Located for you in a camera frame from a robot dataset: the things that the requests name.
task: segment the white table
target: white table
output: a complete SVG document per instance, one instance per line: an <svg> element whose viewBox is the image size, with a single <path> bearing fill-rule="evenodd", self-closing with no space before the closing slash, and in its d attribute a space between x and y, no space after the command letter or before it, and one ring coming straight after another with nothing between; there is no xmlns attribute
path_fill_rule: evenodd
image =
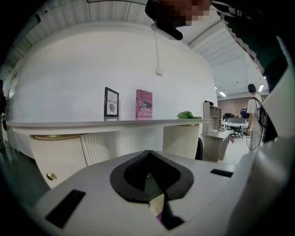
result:
<svg viewBox="0 0 295 236"><path fill-rule="evenodd" d="M20 134L29 135L68 135L119 131L129 128L166 127L209 123L211 119L158 119L158 118L104 118L91 122L42 122L29 123L14 120L6 121L7 126Z"/></svg>
<svg viewBox="0 0 295 236"><path fill-rule="evenodd" d="M241 138L243 138L242 130L244 130L245 127L248 127L248 123L239 124L239 123L222 122L221 124L224 125L225 128L227 128L227 126L241 127Z"/></svg>

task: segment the gold trim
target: gold trim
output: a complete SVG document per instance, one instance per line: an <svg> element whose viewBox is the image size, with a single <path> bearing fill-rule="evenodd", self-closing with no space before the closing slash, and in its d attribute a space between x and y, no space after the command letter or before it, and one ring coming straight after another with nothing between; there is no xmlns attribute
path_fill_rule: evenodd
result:
<svg viewBox="0 0 295 236"><path fill-rule="evenodd" d="M40 141L57 141L57 140L67 140L74 139L83 134L72 134L72 135L30 135L30 138L37 139Z"/></svg>
<svg viewBox="0 0 295 236"><path fill-rule="evenodd" d="M178 126L199 126L199 124L183 124L183 125L178 125Z"/></svg>

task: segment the framed picture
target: framed picture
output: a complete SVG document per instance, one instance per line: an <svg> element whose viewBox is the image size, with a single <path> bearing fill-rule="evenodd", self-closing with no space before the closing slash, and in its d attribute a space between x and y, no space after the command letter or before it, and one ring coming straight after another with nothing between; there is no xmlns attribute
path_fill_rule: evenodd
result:
<svg viewBox="0 0 295 236"><path fill-rule="evenodd" d="M119 116L119 93L106 87L105 88L105 117L118 117Z"/></svg>

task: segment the man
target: man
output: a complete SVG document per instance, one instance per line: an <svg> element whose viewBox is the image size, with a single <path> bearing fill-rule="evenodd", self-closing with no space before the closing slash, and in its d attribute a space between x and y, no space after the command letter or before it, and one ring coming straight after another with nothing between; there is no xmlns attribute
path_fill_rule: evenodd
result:
<svg viewBox="0 0 295 236"><path fill-rule="evenodd" d="M2 112L5 109L5 97L3 92L3 80L0 80L0 123L2 122ZM4 149L5 145L3 142L2 125L0 127L0 150Z"/></svg>
<svg viewBox="0 0 295 236"><path fill-rule="evenodd" d="M247 119L247 106L243 105L243 109L240 112L240 118Z"/></svg>
<svg viewBox="0 0 295 236"><path fill-rule="evenodd" d="M250 132L249 150L251 152L257 150L260 146L264 131L263 127L259 124L261 104L253 98L258 99L261 103L263 102L263 99L261 96L256 94L256 87L252 83L248 85L248 92L252 96L249 99L247 109L247 113L250 114L247 133Z"/></svg>

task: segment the white pillar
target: white pillar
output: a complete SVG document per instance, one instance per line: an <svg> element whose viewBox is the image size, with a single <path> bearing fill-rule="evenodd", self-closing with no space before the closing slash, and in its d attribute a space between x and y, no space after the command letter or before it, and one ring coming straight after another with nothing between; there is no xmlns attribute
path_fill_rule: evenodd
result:
<svg viewBox="0 0 295 236"><path fill-rule="evenodd" d="M168 126L164 127L163 152L180 157L195 159L200 126Z"/></svg>
<svg viewBox="0 0 295 236"><path fill-rule="evenodd" d="M85 134L80 137L87 165L93 165L110 159L104 133Z"/></svg>

